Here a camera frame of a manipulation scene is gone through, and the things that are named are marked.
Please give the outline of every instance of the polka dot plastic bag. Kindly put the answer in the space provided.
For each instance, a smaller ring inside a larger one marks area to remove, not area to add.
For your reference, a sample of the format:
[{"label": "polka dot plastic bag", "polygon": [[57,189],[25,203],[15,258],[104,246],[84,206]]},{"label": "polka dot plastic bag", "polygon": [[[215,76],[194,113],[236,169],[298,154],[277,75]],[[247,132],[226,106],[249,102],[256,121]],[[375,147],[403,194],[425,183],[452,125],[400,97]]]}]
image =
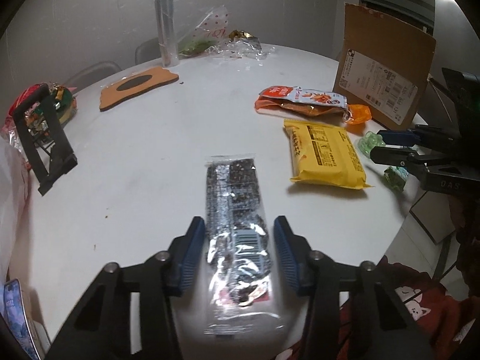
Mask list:
[{"label": "polka dot plastic bag", "polygon": [[197,56],[218,44],[227,33],[229,12],[224,5],[211,9],[198,25],[178,42],[178,53],[184,57]]}]

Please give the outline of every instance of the clear plastic tube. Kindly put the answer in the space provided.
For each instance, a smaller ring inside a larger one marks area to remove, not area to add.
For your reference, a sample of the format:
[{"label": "clear plastic tube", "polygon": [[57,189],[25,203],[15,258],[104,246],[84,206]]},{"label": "clear plastic tube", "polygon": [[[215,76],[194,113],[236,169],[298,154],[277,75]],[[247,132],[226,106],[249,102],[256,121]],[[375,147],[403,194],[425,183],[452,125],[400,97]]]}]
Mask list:
[{"label": "clear plastic tube", "polygon": [[154,0],[154,2],[162,65],[165,68],[177,66],[179,54],[173,27],[173,0]]}]

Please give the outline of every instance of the screw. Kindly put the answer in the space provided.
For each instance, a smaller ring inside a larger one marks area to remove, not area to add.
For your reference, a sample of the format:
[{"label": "screw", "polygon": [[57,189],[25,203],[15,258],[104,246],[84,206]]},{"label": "screw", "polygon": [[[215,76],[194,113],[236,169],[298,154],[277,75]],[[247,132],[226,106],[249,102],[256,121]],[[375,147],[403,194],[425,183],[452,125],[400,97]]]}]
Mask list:
[{"label": "screw", "polygon": [[321,251],[318,251],[318,250],[310,251],[310,258],[312,260],[318,261],[318,260],[321,260],[323,257],[325,257],[325,255]]},{"label": "screw", "polygon": [[107,265],[103,267],[103,270],[105,272],[108,272],[109,274],[112,274],[119,268],[120,268],[120,265],[118,265],[116,262],[109,262]]},{"label": "screw", "polygon": [[375,269],[375,264],[371,261],[364,261],[360,264],[360,267],[366,270],[367,272],[371,272]]},{"label": "screw", "polygon": [[167,261],[170,258],[170,253],[168,253],[166,250],[159,251],[155,255],[155,258],[164,263],[165,261]]}]

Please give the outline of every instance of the yellow snack package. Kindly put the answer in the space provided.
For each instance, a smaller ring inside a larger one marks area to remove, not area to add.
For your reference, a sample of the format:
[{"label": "yellow snack package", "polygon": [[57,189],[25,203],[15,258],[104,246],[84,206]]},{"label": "yellow snack package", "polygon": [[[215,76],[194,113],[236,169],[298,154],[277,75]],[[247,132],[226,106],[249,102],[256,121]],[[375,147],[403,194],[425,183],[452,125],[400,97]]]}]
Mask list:
[{"label": "yellow snack package", "polygon": [[366,174],[342,127],[285,119],[290,136],[293,182],[336,185],[361,190]]}]

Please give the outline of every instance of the orange snack package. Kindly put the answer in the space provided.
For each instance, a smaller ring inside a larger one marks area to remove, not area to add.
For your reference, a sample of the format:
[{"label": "orange snack package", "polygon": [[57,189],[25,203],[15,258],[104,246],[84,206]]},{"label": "orange snack package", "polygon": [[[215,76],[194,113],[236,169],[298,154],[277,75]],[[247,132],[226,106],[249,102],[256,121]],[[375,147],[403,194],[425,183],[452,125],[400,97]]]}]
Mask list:
[{"label": "orange snack package", "polygon": [[347,104],[347,98],[338,93],[301,87],[270,87],[260,92],[255,102],[256,111],[282,109],[308,117],[343,112],[343,121],[350,125],[371,119],[367,105]]}]

